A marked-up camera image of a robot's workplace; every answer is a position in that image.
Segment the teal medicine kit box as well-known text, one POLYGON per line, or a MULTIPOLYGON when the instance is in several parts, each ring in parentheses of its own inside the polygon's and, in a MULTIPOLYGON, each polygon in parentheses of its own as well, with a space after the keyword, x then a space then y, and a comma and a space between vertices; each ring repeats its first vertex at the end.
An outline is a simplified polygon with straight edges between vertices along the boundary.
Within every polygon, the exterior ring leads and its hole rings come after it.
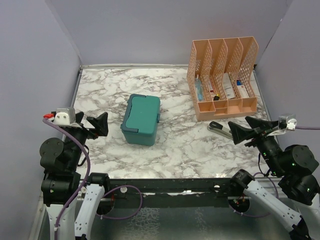
POLYGON ((160 98, 131 94, 120 129, 129 144, 153 146, 160 121, 160 98))

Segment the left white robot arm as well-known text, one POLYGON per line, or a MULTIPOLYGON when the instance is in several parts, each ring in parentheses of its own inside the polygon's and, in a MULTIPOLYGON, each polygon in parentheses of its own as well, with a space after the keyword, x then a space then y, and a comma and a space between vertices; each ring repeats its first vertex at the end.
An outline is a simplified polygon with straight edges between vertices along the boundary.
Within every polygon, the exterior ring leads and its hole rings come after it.
POLYGON ((91 128, 84 127, 83 117, 73 108, 58 108, 43 116, 46 125, 65 135, 65 139, 45 140, 39 149, 44 168, 41 191, 52 240, 89 240, 100 200, 111 190, 108 174, 92 173, 89 165, 84 177, 77 172, 82 155, 90 163, 86 141, 109 133, 107 112, 88 116, 91 128))

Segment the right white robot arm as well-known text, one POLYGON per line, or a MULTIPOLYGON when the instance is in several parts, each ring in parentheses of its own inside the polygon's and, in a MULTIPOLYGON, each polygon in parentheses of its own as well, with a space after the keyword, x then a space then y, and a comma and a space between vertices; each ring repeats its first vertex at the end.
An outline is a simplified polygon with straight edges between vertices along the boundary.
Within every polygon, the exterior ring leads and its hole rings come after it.
POLYGON ((257 148, 271 175, 280 178, 282 192, 297 207, 297 211, 269 194, 260 182, 244 169, 230 179, 230 191, 245 194, 271 213, 288 231, 292 240, 320 238, 320 185, 313 173, 319 163, 308 146, 294 144, 282 150, 276 135, 298 129, 295 115, 280 116, 277 121, 245 117, 245 128, 228 122, 234 144, 246 141, 246 147, 257 148))

